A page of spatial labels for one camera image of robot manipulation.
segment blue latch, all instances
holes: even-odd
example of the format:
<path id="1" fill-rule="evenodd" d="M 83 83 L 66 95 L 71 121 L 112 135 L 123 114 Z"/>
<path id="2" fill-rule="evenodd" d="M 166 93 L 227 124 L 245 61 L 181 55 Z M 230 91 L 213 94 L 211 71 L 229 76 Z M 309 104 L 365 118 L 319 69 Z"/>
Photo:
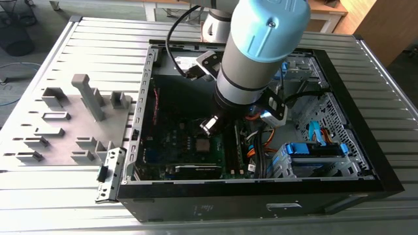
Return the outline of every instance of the blue latch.
<path id="1" fill-rule="evenodd" d="M 309 154 L 307 144 L 291 143 L 295 154 Z"/>
<path id="2" fill-rule="evenodd" d="M 341 150 L 342 150 L 342 152 L 345 153 L 345 155 L 349 153 L 349 147 L 347 147 L 347 145 L 345 144 L 345 143 L 342 143 L 341 145 L 339 145 L 339 147 L 341 147 Z"/>
<path id="3" fill-rule="evenodd" d="M 289 143 L 286 145 L 287 154 L 309 154 L 306 143 Z"/>

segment white label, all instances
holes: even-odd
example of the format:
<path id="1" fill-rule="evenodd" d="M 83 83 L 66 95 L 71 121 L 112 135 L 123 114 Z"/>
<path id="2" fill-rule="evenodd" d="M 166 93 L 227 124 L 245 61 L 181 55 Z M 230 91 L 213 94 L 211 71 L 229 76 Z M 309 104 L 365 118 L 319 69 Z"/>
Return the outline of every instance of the white label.
<path id="1" fill-rule="evenodd" d="M 194 67 L 198 64 L 197 57 L 178 56 L 175 58 L 175 61 L 176 61 L 182 70 L 189 70 L 191 67 Z"/>
<path id="2" fill-rule="evenodd" d="M 255 165 L 249 164 L 249 171 L 255 172 Z"/>

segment green circuit board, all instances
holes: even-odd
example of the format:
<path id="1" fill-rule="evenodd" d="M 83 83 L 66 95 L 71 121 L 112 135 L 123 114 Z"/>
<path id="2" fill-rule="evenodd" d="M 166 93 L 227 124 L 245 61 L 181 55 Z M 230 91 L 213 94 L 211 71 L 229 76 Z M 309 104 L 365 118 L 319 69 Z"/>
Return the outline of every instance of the green circuit board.
<path id="1" fill-rule="evenodd" d="M 230 170 L 223 134 L 209 138 L 199 127 L 201 122 L 201 119 L 183 119 L 178 123 L 160 125 L 144 137 L 139 156 L 142 161 L 136 164 L 142 180 L 182 179 L 175 176 L 179 166 L 215 167 L 217 172 L 222 172 L 219 179 L 246 178 L 241 147 L 235 149 L 239 154 L 234 162 L 239 170 Z"/>

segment gray holder block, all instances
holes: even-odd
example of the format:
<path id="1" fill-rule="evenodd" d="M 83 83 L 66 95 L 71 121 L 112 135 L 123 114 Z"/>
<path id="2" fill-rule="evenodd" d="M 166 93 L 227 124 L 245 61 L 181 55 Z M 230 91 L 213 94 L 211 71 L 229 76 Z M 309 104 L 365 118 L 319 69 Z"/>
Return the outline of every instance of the gray holder block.
<path id="1" fill-rule="evenodd" d="M 42 119 L 46 121 L 68 121 L 71 116 L 68 112 L 44 112 Z"/>
<path id="2" fill-rule="evenodd" d="M 44 157 L 38 153 L 36 151 L 32 152 L 20 152 L 15 155 L 15 157 L 23 162 L 23 163 L 34 163 L 40 162 Z"/>
<path id="3" fill-rule="evenodd" d="M 115 148 L 114 142 L 110 141 L 110 143 L 107 145 L 107 151 L 110 151 L 114 148 Z"/>
<path id="4" fill-rule="evenodd" d="M 96 148 L 94 151 L 95 151 L 98 157 L 100 158 L 102 162 L 104 162 L 106 156 L 107 156 L 107 149 L 104 148 L 100 141 L 98 141 Z"/>
<path id="5" fill-rule="evenodd" d="M 76 163 L 91 163 L 95 159 L 88 150 L 72 151 L 70 157 Z"/>
<path id="6" fill-rule="evenodd" d="M 128 109 L 130 102 L 126 99 L 123 92 L 112 92 L 111 93 L 111 104 L 114 109 Z"/>
<path id="7" fill-rule="evenodd" d="M 96 139 L 94 137 L 78 137 L 76 144 L 84 150 L 94 150 L 96 147 Z"/>
<path id="8" fill-rule="evenodd" d="M 92 88 L 92 95 L 96 98 L 100 107 L 104 105 L 103 96 L 100 95 L 100 91 L 98 88 Z"/>
<path id="9" fill-rule="evenodd" d="M 67 98 L 63 90 L 59 87 L 47 87 L 42 95 L 42 100 L 51 109 L 62 108 L 62 101 Z"/>
<path id="10" fill-rule="evenodd" d="M 94 91 L 91 90 L 91 87 L 90 87 L 88 75 L 75 74 L 72 77 L 71 84 L 80 91 L 83 102 L 92 114 L 94 119 L 96 121 L 102 121 L 104 119 L 104 112 L 100 109 L 100 103 L 98 102 Z"/>
<path id="11" fill-rule="evenodd" d="M 63 128 L 59 127 L 42 127 L 35 129 L 34 135 L 36 136 L 48 136 L 48 137 L 58 137 L 64 135 Z"/>
<path id="12" fill-rule="evenodd" d="M 24 143 L 30 148 L 44 148 L 50 144 L 46 138 L 43 138 L 42 136 L 24 138 Z"/>

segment power supply cable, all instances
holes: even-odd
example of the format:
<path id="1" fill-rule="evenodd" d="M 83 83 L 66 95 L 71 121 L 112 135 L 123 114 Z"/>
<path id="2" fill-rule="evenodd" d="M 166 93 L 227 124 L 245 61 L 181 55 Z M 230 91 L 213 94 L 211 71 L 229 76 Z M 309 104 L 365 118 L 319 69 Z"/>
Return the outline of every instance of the power supply cable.
<path id="1" fill-rule="evenodd" d="M 329 89 L 321 89 L 318 91 L 306 91 L 306 92 L 295 93 L 285 99 L 285 103 L 287 104 L 289 102 L 297 100 L 302 96 L 309 96 L 309 95 L 310 96 L 322 96 L 326 92 L 330 92 L 330 90 Z"/>
<path id="2" fill-rule="evenodd" d="M 179 74 L 185 77 L 185 78 L 193 78 L 190 76 L 189 73 L 183 72 L 182 68 L 179 67 L 179 64 L 176 63 L 176 60 L 172 56 L 172 53 L 171 53 L 171 49 L 170 49 L 170 38 L 171 38 L 171 35 L 172 35 L 172 32 L 175 31 L 175 28 L 178 26 L 178 24 L 182 22 L 182 20 L 186 18 L 186 16 L 190 15 L 190 13 L 193 13 L 201 6 L 194 6 L 193 8 L 190 8 L 183 15 L 181 15 L 181 17 L 178 18 L 176 22 L 172 24 L 171 26 L 171 29 L 168 31 L 168 34 L 167 34 L 167 38 L 166 38 L 166 50 L 167 50 L 167 53 L 168 53 L 168 57 L 171 58 L 174 64 L 175 64 L 175 67 L 176 67 L 176 70 L 179 72 Z"/>

